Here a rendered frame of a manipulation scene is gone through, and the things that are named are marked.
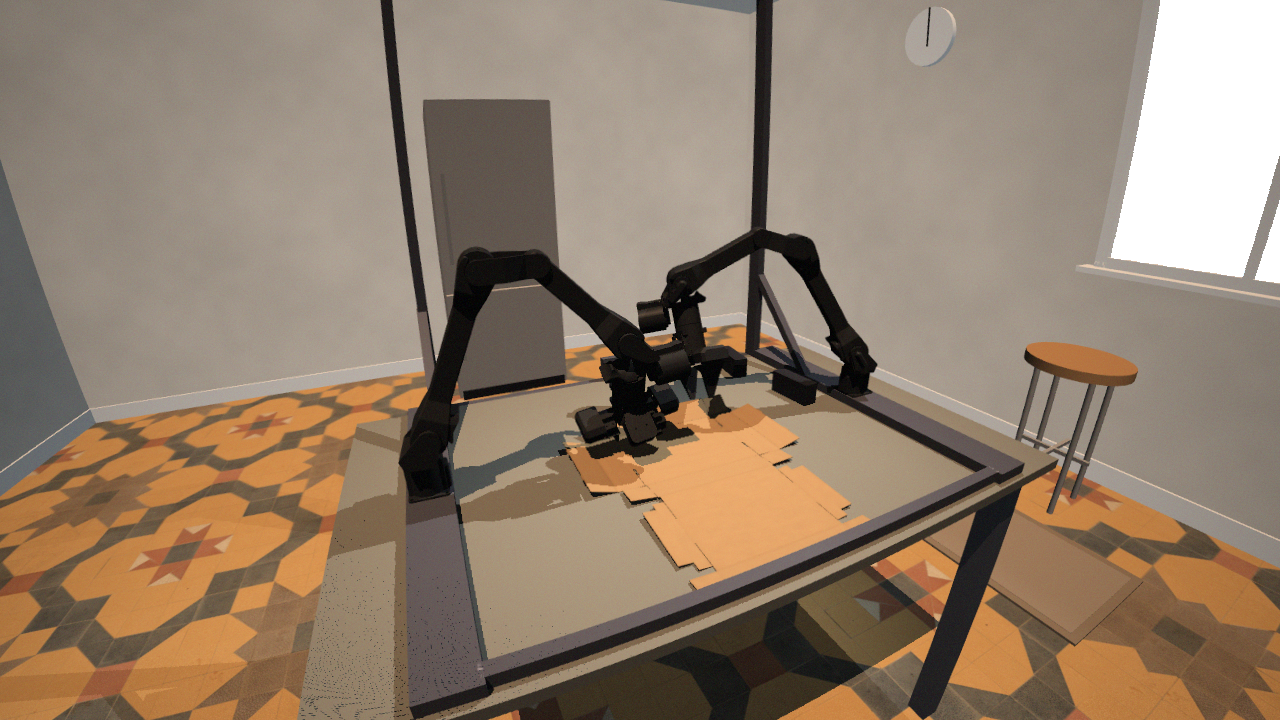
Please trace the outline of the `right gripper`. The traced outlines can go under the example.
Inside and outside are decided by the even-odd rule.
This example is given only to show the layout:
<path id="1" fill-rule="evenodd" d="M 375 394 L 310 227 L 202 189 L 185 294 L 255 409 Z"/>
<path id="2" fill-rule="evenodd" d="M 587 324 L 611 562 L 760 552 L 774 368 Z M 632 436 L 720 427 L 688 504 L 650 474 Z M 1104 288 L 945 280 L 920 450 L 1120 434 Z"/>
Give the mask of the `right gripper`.
<path id="1" fill-rule="evenodd" d="M 644 393 L 634 400 L 620 398 L 614 395 L 612 383 L 609 383 L 609 387 L 612 391 L 612 396 L 609 397 L 612 407 L 598 413 L 596 407 L 593 406 L 584 409 L 575 415 L 579 430 L 588 445 L 593 445 L 596 441 L 611 438 L 613 436 L 617 442 L 620 441 L 620 436 L 617 436 L 620 429 L 616 421 L 616 415 L 620 411 L 620 407 L 622 407 L 622 411 L 623 407 L 637 407 L 639 402 L 648 398 L 646 405 L 649 411 L 654 410 L 654 413 L 658 413 L 658 406 L 664 416 L 678 411 L 678 398 L 668 383 L 663 386 L 649 386 L 646 387 L 646 392 L 644 389 Z"/>

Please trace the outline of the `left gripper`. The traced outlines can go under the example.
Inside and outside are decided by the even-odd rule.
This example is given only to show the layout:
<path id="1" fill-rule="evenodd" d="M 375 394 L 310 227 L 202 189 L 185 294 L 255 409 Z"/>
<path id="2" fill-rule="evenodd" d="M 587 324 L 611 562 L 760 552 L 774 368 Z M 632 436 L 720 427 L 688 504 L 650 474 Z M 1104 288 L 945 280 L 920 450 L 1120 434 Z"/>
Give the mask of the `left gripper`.
<path id="1" fill-rule="evenodd" d="M 680 325 L 675 328 L 675 331 L 676 333 L 673 334 L 673 337 L 678 340 L 678 334 L 684 334 L 691 348 L 691 352 L 694 354 L 694 357 L 689 356 L 689 363 L 691 363 L 691 375 L 689 378 L 681 379 L 684 388 L 689 395 L 689 398 L 692 400 L 696 396 L 698 372 L 701 373 L 708 398 L 713 398 L 716 395 L 716 387 L 719 380 L 721 370 L 724 364 L 724 361 L 722 361 L 721 359 L 730 357 L 728 348 L 724 347 L 724 345 L 708 346 L 710 347 L 708 348 L 703 334 L 707 332 L 707 327 L 701 328 L 701 323 Z M 701 365 L 692 366 L 695 365 L 695 361 L 701 363 Z"/>

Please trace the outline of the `black metal overhead frame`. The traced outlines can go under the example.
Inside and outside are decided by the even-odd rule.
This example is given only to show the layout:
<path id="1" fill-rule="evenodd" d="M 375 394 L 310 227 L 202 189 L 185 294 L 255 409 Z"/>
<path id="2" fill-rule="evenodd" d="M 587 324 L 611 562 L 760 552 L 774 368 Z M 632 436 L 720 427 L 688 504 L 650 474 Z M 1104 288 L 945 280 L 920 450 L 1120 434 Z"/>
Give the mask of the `black metal overhead frame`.
<path id="1" fill-rule="evenodd" d="M 392 4 L 392 5 L 390 5 Z M 390 94 L 390 111 L 396 138 L 396 156 L 401 181 L 401 197 L 404 211 L 404 227 L 410 249 L 410 263 L 413 277 L 413 290 L 417 304 L 419 334 L 422 348 L 422 363 L 428 389 L 436 365 L 433 334 L 429 323 L 428 301 L 422 281 L 422 268 L 419 252 L 419 237 L 413 217 L 413 200 L 410 181 L 410 164 L 404 137 L 404 119 L 401 99 L 401 79 L 397 61 L 396 26 L 392 0 L 381 0 L 381 22 L 387 54 L 387 74 Z M 769 138 L 771 138 L 771 69 L 772 69 L 772 24 L 773 0 L 756 0 L 756 64 L 755 64 L 755 111 L 754 111 L 754 150 L 753 150 L 753 211 L 751 229 L 765 229 Z M 394 28 L 393 28 L 394 26 Z M 401 111 L 402 110 L 402 111 Z M 407 165 L 408 164 L 408 165 Z M 771 284 L 764 274 L 765 249 L 750 254 L 748 284 L 748 325 L 745 354 L 754 357 L 754 350 L 760 346 L 762 295 L 765 299 L 780 334 L 785 340 L 797 372 L 812 374 L 801 350 L 782 313 Z M 424 288 L 424 290 L 422 290 Z M 759 290 L 760 288 L 760 290 Z M 430 332 L 429 332 L 430 331 Z M 430 340 L 431 336 L 431 340 Z"/>

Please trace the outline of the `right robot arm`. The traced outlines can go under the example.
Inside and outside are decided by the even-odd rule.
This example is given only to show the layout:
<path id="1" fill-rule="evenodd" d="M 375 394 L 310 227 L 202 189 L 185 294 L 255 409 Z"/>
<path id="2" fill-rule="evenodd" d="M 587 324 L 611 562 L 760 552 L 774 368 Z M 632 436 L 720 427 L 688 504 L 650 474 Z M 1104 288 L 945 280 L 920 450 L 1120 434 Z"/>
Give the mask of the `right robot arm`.
<path id="1" fill-rule="evenodd" d="M 675 340 L 655 347 L 646 345 L 643 331 L 625 316 L 598 304 L 570 275 L 550 263 L 545 252 L 538 249 L 497 252 L 483 247 L 466 249 L 457 261 L 452 314 L 448 327 L 445 325 L 434 377 L 413 415 L 411 433 L 407 432 L 401 448 L 399 465 L 404 471 L 410 503 L 451 495 L 451 471 L 443 452 L 448 441 L 453 445 L 453 432 L 460 421 L 460 404 L 451 401 L 475 319 L 494 284 L 526 279 L 538 281 L 589 323 L 607 348 L 618 357 L 602 364 L 599 369 L 605 384 L 614 380 L 612 389 L 620 398 L 640 397 L 646 377 L 658 382 L 657 386 L 663 386 L 691 375 L 691 364 L 682 342 Z M 623 411 L 620 407 L 616 421 L 625 428 L 628 443 L 634 447 L 663 434 L 666 428 L 664 414 L 649 411 L 646 400 L 639 402 L 637 407 L 623 407 Z"/>

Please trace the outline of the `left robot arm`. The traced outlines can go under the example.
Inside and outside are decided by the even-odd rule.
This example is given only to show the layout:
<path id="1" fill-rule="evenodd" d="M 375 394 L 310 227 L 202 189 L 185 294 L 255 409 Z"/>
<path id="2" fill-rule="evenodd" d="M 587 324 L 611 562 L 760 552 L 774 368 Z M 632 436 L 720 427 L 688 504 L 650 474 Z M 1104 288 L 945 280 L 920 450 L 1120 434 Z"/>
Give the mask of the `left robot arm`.
<path id="1" fill-rule="evenodd" d="M 812 297 L 829 327 L 829 336 L 826 340 L 829 343 L 831 351 L 845 363 L 840 373 L 838 386 L 835 386 L 835 389 L 852 398 L 873 393 L 872 389 L 868 389 L 868 383 L 870 373 L 876 372 L 877 363 L 870 357 L 867 343 L 849 325 L 835 299 L 835 293 L 829 290 L 829 284 L 820 272 L 815 243 L 803 234 L 791 233 L 786 236 L 780 236 L 780 233 L 773 234 L 772 231 L 754 227 L 748 233 L 708 254 L 705 258 L 673 266 L 666 277 L 667 284 L 660 299 L 637 302 L 640 331 L 643 331 L 643 334 L 667 331 L 668 324 L 671 324 L 669 307 L 672 309 L 675 328 L 701 323 L 698 304 L 705 302 L 707 297 L 696 290 L 717 272 L 737 263 L 758 249 L 768 249 L 781 252 L 797 274 L 803 277 L 806 288 L 810 291 Z M 690 296 L 691 293 L 694 295 Z M 678 299 L 681 299 L 681 302 L 677 302 Z"/>

